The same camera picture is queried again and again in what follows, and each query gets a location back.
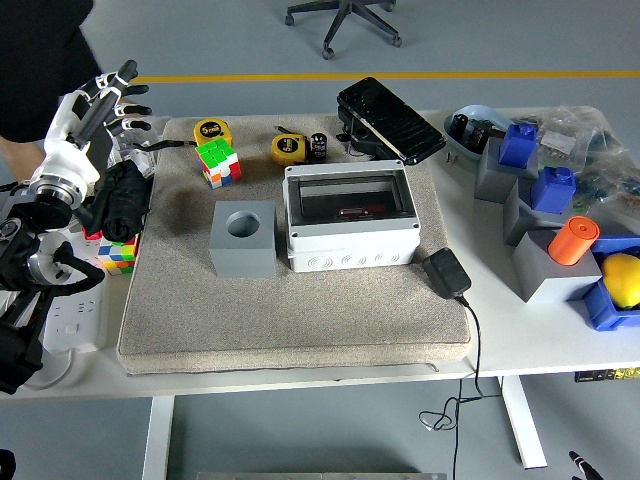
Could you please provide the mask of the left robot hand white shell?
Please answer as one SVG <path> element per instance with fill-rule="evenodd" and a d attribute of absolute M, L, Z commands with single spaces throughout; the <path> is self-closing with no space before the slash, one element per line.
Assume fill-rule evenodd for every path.
<path fill-rule="evenodd" d="M 137 63 L 128 60 L 63 97 L 44 140 L 45 160 L 30 180 L 32 193 L 79 205 L 106 168 L 113 139 L 127 130 L 151 129 L 143 119 L 151 109 L 123 100 L 148 91 L 132 83 L 137 76 Z"/>

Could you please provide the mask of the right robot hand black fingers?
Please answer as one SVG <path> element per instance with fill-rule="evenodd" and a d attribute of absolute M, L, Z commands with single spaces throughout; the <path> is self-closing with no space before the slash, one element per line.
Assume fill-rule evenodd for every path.
<path fill-rule="evenodd" d="M 585 480 L 603 480 L 602 475 L 577 452 L 571 450 L 569 457 L 584 476 Z"/>

